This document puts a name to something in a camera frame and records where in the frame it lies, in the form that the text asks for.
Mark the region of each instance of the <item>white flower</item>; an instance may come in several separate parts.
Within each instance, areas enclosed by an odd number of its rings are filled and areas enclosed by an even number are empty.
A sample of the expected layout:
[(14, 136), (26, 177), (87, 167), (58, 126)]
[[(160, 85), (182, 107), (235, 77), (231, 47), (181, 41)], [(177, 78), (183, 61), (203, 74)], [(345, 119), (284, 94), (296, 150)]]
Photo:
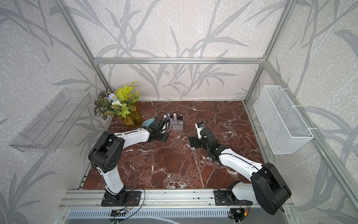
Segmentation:
[(112, 102), (112, 105), (119, 105), (119, 106), (123, 107), (123, 105), (121, 104), (121, 102), (119, 100)]

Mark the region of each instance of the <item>red marble surface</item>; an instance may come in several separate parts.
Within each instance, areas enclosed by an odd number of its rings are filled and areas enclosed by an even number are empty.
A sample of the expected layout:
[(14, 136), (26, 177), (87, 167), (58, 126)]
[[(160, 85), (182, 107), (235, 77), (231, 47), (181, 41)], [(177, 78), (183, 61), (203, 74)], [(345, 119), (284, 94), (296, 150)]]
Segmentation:
[[(166, 143), (139, 143), (123, 150), (118, 164), (127, 189), (226, 188), (234, 181), (249, 181), (231, 168), (213, 163), (204, 149), (192, 149), (189, 137), (196, 135), (195, 123), (207, 116), (209, 127), (220, 144), (263, 163), (260, 150), (241, 101), (140, 102), (143, 121), (160, 112), (184, 114), (183, 130), (170, 130)], [(131, 130), (114, 116), (109, 131)], [(98, 171), (91, 168), (83, 189), (104, 189)]]

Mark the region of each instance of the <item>yellow vase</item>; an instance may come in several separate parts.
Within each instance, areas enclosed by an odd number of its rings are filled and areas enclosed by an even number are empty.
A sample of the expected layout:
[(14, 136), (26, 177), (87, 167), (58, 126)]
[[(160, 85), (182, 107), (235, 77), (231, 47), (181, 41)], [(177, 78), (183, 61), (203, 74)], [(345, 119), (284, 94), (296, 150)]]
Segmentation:
[(131, 112), (130, 114), (127, 114), (126, 118), (121, 116), (121, 120), (123, 121), (123, 123), (130, 128), (137, 128), (139, 125), (142, 124), (143, 121), (138, 102), (135, 102), (134, 105), (136, 106), (135, 111)]

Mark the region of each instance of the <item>leaf pattern wallpaper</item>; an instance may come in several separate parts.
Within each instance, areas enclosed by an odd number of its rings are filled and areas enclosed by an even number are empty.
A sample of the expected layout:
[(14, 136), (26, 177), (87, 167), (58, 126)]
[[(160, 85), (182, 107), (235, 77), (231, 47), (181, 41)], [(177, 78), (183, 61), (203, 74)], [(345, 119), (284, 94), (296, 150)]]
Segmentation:
[(105, 88), (54, 2), (0, 2), (0, 223), (50, 223), (68, 189), (87, 171), (87, 153), (106, 128), (90, 103), (54, 153), (23, 153), (8, 143), (64, 87)]
[[(358, 1), (297, 4), (269, 58), (327, 143), (358, 182)], [(253, 105), (248, 105), (266, 155), (283, 173), (303, 223), (358, 223), (358, 214), (312, 143), (293, 154), (273, 155)]]
[[(66, 3), (96, 58), (225, 58), (262, 57), (286, 0)], [(135, 81), (144, 93), (142, 100), (243, 100), (258, 69), (201, 64), (100, 67), (113, 89)]]

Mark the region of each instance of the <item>blue flower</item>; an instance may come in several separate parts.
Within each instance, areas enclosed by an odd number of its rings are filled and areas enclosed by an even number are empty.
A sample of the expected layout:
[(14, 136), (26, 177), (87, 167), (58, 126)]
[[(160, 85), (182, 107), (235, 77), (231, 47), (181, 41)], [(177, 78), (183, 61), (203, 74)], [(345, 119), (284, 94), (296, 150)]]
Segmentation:
[(109, 96), (108, 96), (108, 99), (115, 102), (118, 100), (118, 97), (114, 94), (114, 93), (111, 93)]

